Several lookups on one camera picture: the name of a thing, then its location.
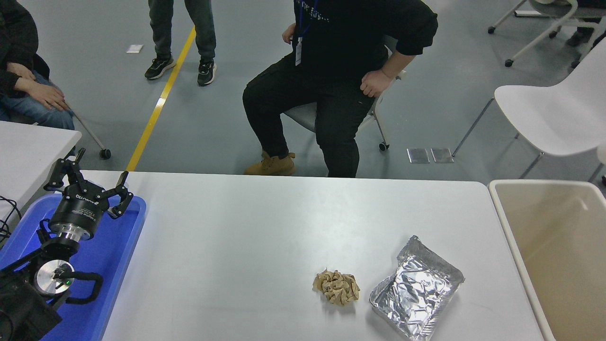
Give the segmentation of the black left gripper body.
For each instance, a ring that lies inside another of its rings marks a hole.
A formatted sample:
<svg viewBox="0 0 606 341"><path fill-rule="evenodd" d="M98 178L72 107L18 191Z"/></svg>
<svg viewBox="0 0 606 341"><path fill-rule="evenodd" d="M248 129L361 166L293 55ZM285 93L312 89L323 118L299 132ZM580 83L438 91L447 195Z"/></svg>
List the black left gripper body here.
<svg viewBox="0 0 606 341"><path fill-rule="evenodd" d="M95 184L84 189L78 184L68 185L62 193L62 199L50 219L50 230L59 233L64 226L80 227L85 236L94 236L103 213L108 210L108 199L101 199L104 188Z"/></svg>

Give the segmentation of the person's left hand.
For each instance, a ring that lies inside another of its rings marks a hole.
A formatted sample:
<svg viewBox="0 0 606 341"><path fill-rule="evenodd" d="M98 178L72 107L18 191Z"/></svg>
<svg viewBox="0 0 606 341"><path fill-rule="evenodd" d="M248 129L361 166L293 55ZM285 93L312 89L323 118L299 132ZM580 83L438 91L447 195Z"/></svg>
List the person's left hand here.
<svg viewBox="0 0 606 341"><path fill-rule="evenodd" d="M21 78L26 80L36 81L35 75L33 72L26 66L19 63L7 63L7 71L18 75Z"/></svg>
<svg viewBox="0 0 606 341"><path fill-rule="evenodd" d="M383 69L370 71L362 77L360 90L367 97L376 98L387 90L394 80L395 76L389 75Z"/></svg>

